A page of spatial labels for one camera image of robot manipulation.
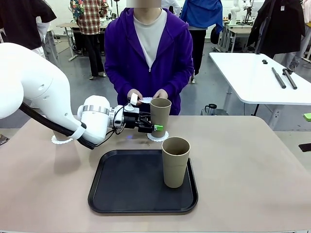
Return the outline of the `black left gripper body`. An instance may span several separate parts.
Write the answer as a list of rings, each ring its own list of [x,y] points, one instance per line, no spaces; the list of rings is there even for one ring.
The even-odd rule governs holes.
[[[139,113],[124,112],[123,122],[124,122],[125,128],[127,129],[138,128],[140,126]]]

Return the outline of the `person's right hand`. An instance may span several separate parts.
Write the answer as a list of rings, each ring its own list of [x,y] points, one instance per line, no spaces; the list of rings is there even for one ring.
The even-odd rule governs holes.
[[[143,100],[142,94],[136,90],[136,89],[131,89],[128,94],[127,94],[128,99],[130,100],[130,103],[132,105],[138,106],[142,104],[141,100]]]

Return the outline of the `person's left hand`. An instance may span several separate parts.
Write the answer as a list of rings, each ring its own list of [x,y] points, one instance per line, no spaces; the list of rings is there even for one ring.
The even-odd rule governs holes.
[[[160,89],[154,94],[153,98],[168,99],[168,93],[164,89]]]

